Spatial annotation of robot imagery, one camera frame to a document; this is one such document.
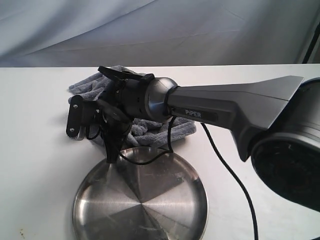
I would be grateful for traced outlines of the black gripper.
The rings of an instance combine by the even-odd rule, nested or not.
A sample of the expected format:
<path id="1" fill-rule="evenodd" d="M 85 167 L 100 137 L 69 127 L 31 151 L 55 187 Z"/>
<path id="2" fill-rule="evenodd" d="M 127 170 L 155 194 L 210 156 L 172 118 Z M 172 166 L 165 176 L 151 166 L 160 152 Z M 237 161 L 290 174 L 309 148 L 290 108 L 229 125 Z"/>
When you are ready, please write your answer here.
<path id="1" fill-rule="evenodd" d="M 150 84 L 154 74 L 138 74 L 99 66 L 98 71 L 110 80 L 96 100 L 104 140 L 106 162 L 115 164 L 134 119 L 152 121 L 149 108 Z"/>

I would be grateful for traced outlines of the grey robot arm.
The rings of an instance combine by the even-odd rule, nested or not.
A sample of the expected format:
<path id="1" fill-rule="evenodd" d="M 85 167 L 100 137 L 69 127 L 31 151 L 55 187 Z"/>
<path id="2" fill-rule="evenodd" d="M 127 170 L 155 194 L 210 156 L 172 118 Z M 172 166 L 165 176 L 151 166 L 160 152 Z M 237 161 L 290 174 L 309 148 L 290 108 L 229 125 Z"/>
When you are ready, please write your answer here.
<path id="1" fill-rule="evenodd" d="M 265 81 L 178 86 L 167 77 L 100 66 L 111 80 L 98 100 L 119 121 L 181 117 L 231 132 L 240 159 L 251 160 L 279 196 L 320 209 L 320 80 L 283 76 Z"/>

